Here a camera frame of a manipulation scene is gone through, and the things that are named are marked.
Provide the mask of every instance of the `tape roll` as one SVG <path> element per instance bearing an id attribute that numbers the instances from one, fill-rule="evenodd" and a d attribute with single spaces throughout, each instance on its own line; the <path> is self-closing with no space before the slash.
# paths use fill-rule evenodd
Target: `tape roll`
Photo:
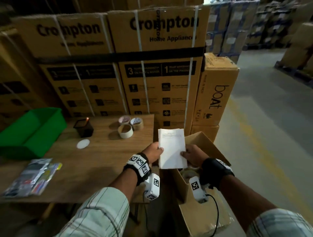
<path id="1" fill-rule="evenodd" d="M 129 121 L 130 121 L 130 120 L 131 120 L 131 117 L 130 117 L 130 116 L 124 115 L 124 116 L 122 116 L 122 117 L 120 117 L 120 118 L 118 119 L 118 122 L 119 122 L 120 125 L 123 125 L 123 124 L 129 124 Z"/>
<path id="2" fill-rule="evenodd" d="M 130 138 L 134 133 L 133 128 L 129 124 L 119 126 L 117 131 L 123 139 Z"/>
<path id="3" fill-rule="evenodd" d="M 131 119 L 130 124 L 133 127 L 134 131 L 143 129 L 143 120 L 142 120 L 142 118 L 133 118 L 133 119 Z"/>

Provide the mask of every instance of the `forearm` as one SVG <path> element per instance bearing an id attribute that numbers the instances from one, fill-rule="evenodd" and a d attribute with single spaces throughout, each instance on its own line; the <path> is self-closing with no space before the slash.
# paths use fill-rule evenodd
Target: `forearm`
<path id="1" fill-rule="evenodd" d="M 232 175 L 222 178 L 219 189 L 245 232 L 260 214 L 277 208 Z"/>
<path id="2" fill-rule="evenodd" d="M 132 169 L 125 169 L 112 183 L 109 184 L 109 187 L 116 188 L 124 193 L 128 199 L 128 203 L 130 203 L 136 184 L 137 175 L 135 171 Z"/>

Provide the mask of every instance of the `right hand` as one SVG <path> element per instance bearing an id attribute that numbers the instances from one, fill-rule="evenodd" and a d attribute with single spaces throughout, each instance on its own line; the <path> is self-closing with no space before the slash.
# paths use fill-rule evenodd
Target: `right hand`
<path id="1" fill-rule="evenodd" d="M 201 167 L 202 163 L 209 157 L 197 145 L 189 144 L 186 144 L 186 151 L 182 151 L 180 154 L 196 167 Z"/>

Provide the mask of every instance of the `label on box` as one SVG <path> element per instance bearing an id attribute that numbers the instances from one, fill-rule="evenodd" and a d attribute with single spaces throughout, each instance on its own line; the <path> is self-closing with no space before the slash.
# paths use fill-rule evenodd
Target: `label on box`
<path id="1" fill-rule="evenodd" d="M 278 19 L 284 19 L 285 18 L 285 13 L 281 13 L 281 14 L 279 14 L 279 16 L 278 16 Z"/>
<path id="2" fill-rule="evenodd" d="M 192 62 L 191 75 L 195 74 L 196 61 Z M 168 63 L 145 63 L 146 77 L 187 76 L 189 75 L 190 61 Z M 128 78 L 142 77 L 141 64 L 125 64 Z"/>
<path id="3" fill-rule="evenodd" d="M 243 13 L 244 13 L 244 12 L 234 12 L 232 21 L 233 21 L 233 20 L 241 20 Z"/>
<path id="4" fill-rule="evenodd" d="M 81 79 L 115 78 L 111 64 L 76 66 L 76 68 Z M 53 67 L 47 70 L 54 81 L 78 80 L 74 67 Z"/>
<path id="5" fill-rule="evenodd" d="M 227 38 L 226 43 L 227 44 L 233 44 L 233 43 L 235 43 L 235 41 L 236 41 L 235 37 L 230 37 L 230 38 Z"/>
<path id="6" fill-rule="evenodd" d="M 216 22 L 216 19 L 217 19 L 217 15 L 211 15 L 211 14 L 210 14 L 210 15 L 209 15 L 209 21 L 208 21 L 208 22 L 209 22 L 209 23 L 210 23 L 210 22 Z"/>
<path id="7" fill-rule="evenodd" d="M 213 40 L 212 40 L 212 39 L 207 39 L 207 40 L 205 41 L 205 43 L 206 43 L 207 46 L 211 46 L 212 43 L 213 43 Z"/>

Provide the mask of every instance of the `black cable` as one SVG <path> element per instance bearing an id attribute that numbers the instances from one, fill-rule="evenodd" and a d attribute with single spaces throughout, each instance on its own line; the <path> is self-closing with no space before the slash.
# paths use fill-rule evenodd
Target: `black cable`
<path id="1" fill-rule="evenodd" d="M 219 211 L 218 211 L 218 206 L 217 206 L 217 202 L 216 202 L 215 198 L 214 198 L 212 195 L 210 195 L 210 194 L 206 194 L 206 196 L 210 196 L 210 197 L 213 198 L 213 200 L 214 200 L 214 202 L 215 202 L 215 205 L 216 205 L 216 209 L 217 209 L 217 220 L 216 220 L 215 230 L 214 230 L 213 234 L 210 236 L 210 237 L 213 237 L 213 236 L 215 235 L 215 233 L 216 233 L 216 230 L 217 230 L 218 218 L 219 218 Z"/>
<path id="2" fill-rule="evenodd" d="M 146 214 L 146 228 L 148 231 L 148 215 L 147 215 L 147 209 L 146 209 L 146 205 L 145 205 L 145 192 L 142 194 L 142 201 L 143 201 L 143 206 L 145 208 L 145 214 Z"/>

